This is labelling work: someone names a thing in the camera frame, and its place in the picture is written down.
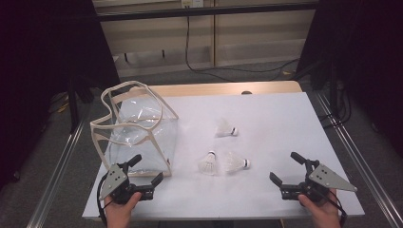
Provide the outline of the person's left hand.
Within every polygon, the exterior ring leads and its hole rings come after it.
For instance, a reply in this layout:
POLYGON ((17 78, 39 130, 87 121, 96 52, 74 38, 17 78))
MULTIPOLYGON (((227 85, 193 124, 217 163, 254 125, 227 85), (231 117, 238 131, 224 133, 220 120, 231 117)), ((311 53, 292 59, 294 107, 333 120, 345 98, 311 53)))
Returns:
POLYGON ((112 200, 112 197, 106 197, 106 227, 129 228, 132 210, 141 197, 141 193, 134 193, 126 204, 117 204, 112 200))

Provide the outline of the black stand post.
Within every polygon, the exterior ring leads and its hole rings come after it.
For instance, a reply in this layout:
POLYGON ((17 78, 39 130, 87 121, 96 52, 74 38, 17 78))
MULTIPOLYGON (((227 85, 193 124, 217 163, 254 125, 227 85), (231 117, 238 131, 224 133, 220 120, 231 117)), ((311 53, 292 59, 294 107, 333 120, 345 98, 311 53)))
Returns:
POLYGON ((68 95, 68 106, 70 110, 70 119, 71 119, 70 132, 73 133, 79 124, 79 114, 77 109, 76 92, 74 88, 73 78, 70 78, 68 80, 67 95, 68 95))
POLYGON ((330 109, 333 118, 338 119, 337 109, 337 79, 336 67, 334 61, 331 62, 331 76, 330 76, 330 109))

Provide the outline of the black curtain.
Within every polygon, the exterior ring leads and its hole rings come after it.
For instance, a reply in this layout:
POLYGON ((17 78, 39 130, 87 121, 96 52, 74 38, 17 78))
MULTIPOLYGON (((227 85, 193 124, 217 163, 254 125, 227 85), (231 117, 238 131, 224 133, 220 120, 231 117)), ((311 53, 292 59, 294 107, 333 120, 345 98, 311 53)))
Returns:
POLYGON ((65 92, 120 82, 93 0, 0 0, 0 189, 16 179, 65 92))
POLYGON ((403 157, 403 0, 318 0, 297 73, 335 74, 403 157))

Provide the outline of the white shuttlecock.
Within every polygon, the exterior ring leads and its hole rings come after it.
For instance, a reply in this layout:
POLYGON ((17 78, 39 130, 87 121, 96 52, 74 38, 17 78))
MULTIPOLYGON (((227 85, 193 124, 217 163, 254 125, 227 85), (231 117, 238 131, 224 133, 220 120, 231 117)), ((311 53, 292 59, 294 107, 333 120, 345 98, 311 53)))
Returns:
POLYGON ((218 121, 215 133, 215 136, 217 138, 236 137, 238 134, 239 134, 238 129, 234 125, 227 122, 225 119, 220 119, 218 121))
POLYGON ((238 156, 235 153, 229 152, 226 157, 225 171, 227 173, 234 173, 240 170, 248 169, 251 162, 245 158, 238 156))
POLYGON ((214 151, 209 151, 207 155, 198 163, 198 169, 205 175, 214 176, 217 174, 217 156, 214 151))

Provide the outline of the black horizontal bar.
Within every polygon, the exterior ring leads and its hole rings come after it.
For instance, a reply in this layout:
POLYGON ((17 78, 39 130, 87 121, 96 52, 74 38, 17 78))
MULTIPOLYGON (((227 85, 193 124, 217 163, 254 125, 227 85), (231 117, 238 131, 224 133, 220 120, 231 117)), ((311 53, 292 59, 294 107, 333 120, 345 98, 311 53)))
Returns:
POLYGON ((317 6, 318 2, 300 2, 300 3, 265 4, 265 5, 213 7, 213 8, 161 9, 152 11, 101 13, 96 16, 96 20, 99 22, 110 22, 110 21, 161 19, 161 18, 190 17, 190 16, 210 16, 210 15, 224 15, 224 14, 315 10, 317 6))

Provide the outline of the white wall socket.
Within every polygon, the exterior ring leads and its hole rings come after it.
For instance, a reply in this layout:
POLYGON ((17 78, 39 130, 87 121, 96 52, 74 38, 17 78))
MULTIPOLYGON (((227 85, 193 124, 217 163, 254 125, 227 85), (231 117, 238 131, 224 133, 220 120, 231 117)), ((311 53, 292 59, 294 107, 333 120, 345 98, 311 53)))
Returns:
POLYGON ((203 0, 181 0, 184 9, 203 8, 203 0))

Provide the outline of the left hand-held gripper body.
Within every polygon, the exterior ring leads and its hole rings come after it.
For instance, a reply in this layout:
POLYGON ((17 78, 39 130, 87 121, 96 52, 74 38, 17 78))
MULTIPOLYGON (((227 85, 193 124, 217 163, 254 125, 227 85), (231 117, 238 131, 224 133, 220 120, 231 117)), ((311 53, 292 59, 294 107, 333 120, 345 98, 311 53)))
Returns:
POLYGON ((141 200, 152 200, 156 188, 156 179, 149 184, 136 185, 131 183, 128 177, 130 165, 125 162, 113 164, 106 173, 106 179, 101 185, 99 200, 104 200, 107 196, 118 204, 126 204, 137 192, 141 193, 141 200))

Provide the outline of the person's right hand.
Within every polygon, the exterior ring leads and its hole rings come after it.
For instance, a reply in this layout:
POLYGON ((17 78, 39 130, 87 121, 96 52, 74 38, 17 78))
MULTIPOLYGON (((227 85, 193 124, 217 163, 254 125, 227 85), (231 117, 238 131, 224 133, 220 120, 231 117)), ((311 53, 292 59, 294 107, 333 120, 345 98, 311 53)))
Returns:
POLYGON ((298 200, 311 213, 315 228, 341 228, 338 209, 329 201, 317 205, 305 195, 299 195, 298 200))

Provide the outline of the white paper sheet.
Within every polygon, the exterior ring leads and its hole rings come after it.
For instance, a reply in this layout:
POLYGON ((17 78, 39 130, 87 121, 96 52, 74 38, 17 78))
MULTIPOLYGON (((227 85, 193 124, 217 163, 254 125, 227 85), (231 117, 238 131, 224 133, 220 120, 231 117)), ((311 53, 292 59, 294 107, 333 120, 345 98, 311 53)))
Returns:
POLYGON ((283 182, 305 181, 297 152, 347 176, 308 96, 303 92, 252 95, 163 97, 179 116, 172 175, 164 175, 154 198, 139 203, 139 220, 295 219, 309 213, 284 200, 269 174, 283 182), (215 136, 218 121, 234 125, 236 137, 215 136), (217 174, 205 175, 199 161, 217 156, 217 174), (251 162, 248 169, 225 171, 229 152, 251 162))

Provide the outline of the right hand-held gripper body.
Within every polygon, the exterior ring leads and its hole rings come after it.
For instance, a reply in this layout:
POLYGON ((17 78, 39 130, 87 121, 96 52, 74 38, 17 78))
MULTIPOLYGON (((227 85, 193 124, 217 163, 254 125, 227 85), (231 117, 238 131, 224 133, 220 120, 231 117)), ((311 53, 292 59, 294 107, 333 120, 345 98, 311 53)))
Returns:
POLYGON ((284 200, 297 200, 298 195, 305 195, 313 202, 323 201, 331 188, 356 192, 357 188, 339 176, 335 171, 319 161, 297 159, 306 168, 305 181, 299 184, 279 182, 279 191, 284 200))

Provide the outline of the metal floor rail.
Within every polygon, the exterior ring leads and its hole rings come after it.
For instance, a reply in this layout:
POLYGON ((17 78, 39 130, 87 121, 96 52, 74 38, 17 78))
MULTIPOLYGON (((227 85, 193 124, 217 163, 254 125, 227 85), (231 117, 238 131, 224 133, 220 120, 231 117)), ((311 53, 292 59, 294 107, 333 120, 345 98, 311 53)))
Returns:
POLYGON ((54 168, 47 187, 36 205, 36 208, 30 217, 26 228, 43 228, 43 225, 48 216, 49 209, 56 197, 57 191, 62 182, 62 178, 66 173, 68 163, 72 152, 81 136, 84 121, 77 123, 74 130, 69 134, 67 143, 62 151, 61 157, 54 168))
POLYGON ((329 115, 331 127, 335 130, 336 134, 343 143, 350 158, 354 162, 356 169, 359 171, 361 177, 367 184, 367 187, 374 196, 374 201, 379 206, 386 220, 390 223, 392 228, 403 228, 403 217, 400 215, 391 197, 383 188, 379 180, 374 175, 374 172, 365 161, 343 123, 336 119, 335 113, 330 108, 329 100, 323 93, 320 92, 316 93, 316 97, 323 111, 329 115))

